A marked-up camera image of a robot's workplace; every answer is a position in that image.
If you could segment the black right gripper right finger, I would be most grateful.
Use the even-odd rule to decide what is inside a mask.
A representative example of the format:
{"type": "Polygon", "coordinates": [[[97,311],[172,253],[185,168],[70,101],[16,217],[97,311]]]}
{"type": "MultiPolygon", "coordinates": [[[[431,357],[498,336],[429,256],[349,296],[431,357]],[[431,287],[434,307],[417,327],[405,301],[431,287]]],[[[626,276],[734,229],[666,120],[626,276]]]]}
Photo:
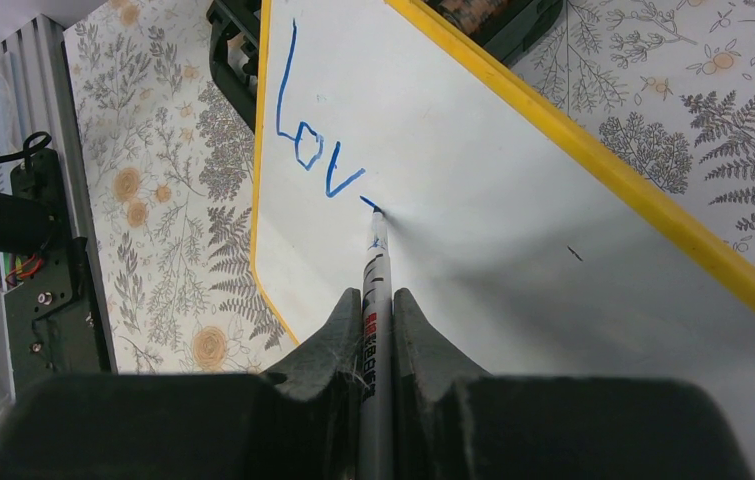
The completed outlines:
{"type": "Polygon", "coordinates": [[[718,405],[671,379],[494,375],[394,296],[405,479],[748,479],[718,405]]]}

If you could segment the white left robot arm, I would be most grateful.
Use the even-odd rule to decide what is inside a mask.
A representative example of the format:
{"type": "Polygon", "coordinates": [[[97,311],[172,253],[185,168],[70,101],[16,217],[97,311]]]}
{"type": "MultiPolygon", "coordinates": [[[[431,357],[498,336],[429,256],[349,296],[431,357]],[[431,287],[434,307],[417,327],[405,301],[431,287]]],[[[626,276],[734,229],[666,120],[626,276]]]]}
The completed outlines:
{"type": "Polygon", "coordinates": [[[57,152],[36,153],[10,173],[12,192],[0,192],[0,252],[29,256],[66,246],[71,225],[57,152]]]}

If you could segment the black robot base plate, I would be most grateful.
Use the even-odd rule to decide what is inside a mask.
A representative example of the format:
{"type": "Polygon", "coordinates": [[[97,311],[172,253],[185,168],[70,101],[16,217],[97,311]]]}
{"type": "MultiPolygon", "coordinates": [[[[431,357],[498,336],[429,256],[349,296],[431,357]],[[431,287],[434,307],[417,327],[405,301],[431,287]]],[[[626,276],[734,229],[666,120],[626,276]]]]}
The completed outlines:
{"type": "Polygon", "coordinates": [[[111,360],[88,240],[74,234],[58,153],[44,146],[10,174],[4,229],[16,263],[4,294],[15,397],[56,375],[105,373],[111,360]]]}

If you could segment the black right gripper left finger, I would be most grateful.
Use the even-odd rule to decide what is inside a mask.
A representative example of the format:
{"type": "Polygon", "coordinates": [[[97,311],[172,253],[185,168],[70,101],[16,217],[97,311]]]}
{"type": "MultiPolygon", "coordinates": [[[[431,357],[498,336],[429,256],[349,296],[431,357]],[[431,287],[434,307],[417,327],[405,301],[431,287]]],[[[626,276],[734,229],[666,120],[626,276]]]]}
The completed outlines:
{"type": "Polygon", "coordinates": [[[0,479],[339,479],[354,466],[361,296],[259,374],[74,375],[22,396],[0,479]]]}

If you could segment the yellow framed whiteboard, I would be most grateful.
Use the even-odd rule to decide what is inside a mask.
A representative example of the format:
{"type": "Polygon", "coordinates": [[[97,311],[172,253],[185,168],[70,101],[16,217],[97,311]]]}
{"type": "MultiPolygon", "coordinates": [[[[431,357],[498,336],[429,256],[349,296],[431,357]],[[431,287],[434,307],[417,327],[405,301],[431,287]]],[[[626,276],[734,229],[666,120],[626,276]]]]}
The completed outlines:
{"type": "Polygon", "coordinates": [[[662,376],[755,475],[755,9],[576,1],[513,68],[421,1],[261,8],[251,258],[297,340],[392,285],[492,373],[662,376]]]}

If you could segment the blue white marker pen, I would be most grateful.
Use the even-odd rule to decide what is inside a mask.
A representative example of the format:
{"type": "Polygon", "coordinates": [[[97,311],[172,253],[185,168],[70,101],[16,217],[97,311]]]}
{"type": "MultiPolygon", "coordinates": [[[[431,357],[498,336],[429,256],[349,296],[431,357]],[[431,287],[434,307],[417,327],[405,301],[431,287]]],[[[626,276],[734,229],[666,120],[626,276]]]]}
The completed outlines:
{"type": "Polygon", "coordinates": [[[385,214],[375,208],[363,272],[361,377],[364,381],[359,427],[357,477],[393,476],[391,380],[392,288],[385,214]]]}

